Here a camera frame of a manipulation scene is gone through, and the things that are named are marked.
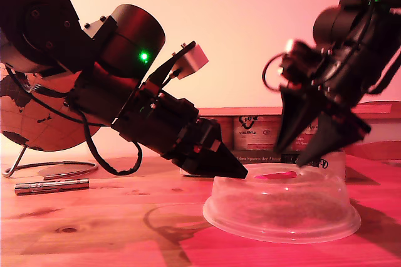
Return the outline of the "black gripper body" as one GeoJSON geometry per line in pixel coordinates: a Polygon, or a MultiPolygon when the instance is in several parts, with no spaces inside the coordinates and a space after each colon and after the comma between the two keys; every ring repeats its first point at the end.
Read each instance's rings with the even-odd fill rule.
{"type": "Polygon", "coordinates": [[[135,91],[112,125],[125,140],[140,143],[193,175],[202,175],[202,123],[185,98],[146,87],[135,91]]]}

